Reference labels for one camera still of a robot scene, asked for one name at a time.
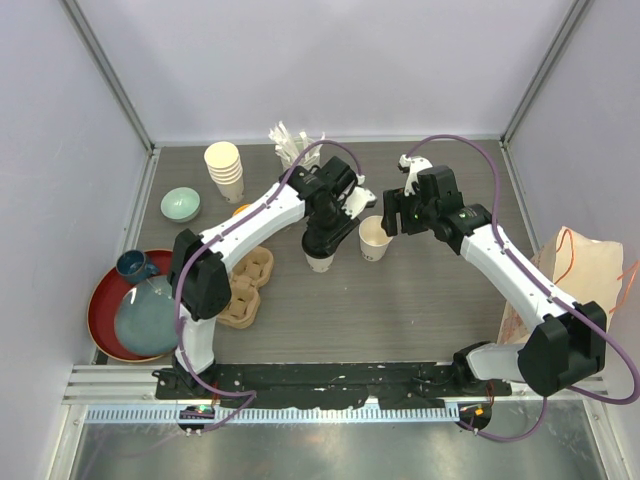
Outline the paper coffee cup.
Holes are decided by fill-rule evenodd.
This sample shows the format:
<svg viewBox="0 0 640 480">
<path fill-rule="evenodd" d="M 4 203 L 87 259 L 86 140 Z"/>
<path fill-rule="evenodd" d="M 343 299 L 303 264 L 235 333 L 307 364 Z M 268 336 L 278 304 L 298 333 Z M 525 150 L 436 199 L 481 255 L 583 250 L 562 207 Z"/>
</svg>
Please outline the paper coffee cup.
<svg viewBox="0 0 640 480">
<path fill-rule="evenodd" d="M 359 239 L 362 257 L 370 262 L 379 261 L 386 253 L 392 237 L 382 228 L 383 217 L 372 215 L 359 225 Z"/>
<path fill-rule="evenodd" d="M 334 254 L 326 256 L 326 257 L 322 257 L 322 258 L 316 258 L 312 255 L 306 254 L 305 258 L 307 260 L 307 263 L 309 265 L 309 267 L 311 268 L 311 270 L 315 273 L 325 273 L 327 272 L 334 260 Z"/>
</svg>

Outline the black lid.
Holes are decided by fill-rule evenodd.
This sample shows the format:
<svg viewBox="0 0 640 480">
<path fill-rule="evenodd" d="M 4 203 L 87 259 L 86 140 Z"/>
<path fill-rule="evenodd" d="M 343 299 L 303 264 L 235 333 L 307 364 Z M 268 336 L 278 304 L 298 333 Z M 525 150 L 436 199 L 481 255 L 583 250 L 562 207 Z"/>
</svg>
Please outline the black lid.
<svg viewBox="0 0 640 480">
<path fill-rule="evenodd" d="M 301 245 L 304 253 L 313 259 L 326 259 L 336 251 L 336 247 L 330 243 L 322 242 L 314 236 L 309 236 L 308 233 L 303 235 Z"/>
</svg>

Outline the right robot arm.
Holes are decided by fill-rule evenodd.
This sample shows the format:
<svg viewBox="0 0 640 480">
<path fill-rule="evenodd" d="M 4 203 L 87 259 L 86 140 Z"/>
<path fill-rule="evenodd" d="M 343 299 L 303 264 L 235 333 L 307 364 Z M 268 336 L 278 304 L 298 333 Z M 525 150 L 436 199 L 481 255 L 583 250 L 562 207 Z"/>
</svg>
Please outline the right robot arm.
<svg viewBox="0 0 640 480">
<path fill-rule="evenodd" d="M 465 205 L 453 171 L 422 157 L 402 157 L 402 188 L 383 193 L 381 226 L 388 236 L 433 232 L 475 266 L 516 310 L 529 331 L 523 344 L 473 344 L 454 356 L 451 380 L 472 395 L 488 380 L 522 382 L 548 397 L 600 372 L 607 316 L 594 301 L 577 302 L 547 279 L 480 204 Z"/>
</svg>

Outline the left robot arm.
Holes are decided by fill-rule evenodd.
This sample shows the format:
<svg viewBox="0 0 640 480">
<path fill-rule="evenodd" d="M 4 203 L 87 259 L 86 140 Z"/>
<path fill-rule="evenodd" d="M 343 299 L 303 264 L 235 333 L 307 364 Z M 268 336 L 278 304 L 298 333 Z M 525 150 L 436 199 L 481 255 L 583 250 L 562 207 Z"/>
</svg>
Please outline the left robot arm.
<svg viewBox="0 0 640 480">
<path fill-rule="evenodd" d="M 167 275 L 179 335 L 173 368 L 187 396 L 200 399 L 212 389 L 216 318 L 231 300 L 233 268 L 275 233 L 305 221 L 302 250 L 312 266 L 326 269 L 360 215 L 377 202 L 364 181 L 338 157 L 314 171 L 293 166 L 236 217 L 176 236 Z"/>
</svg>

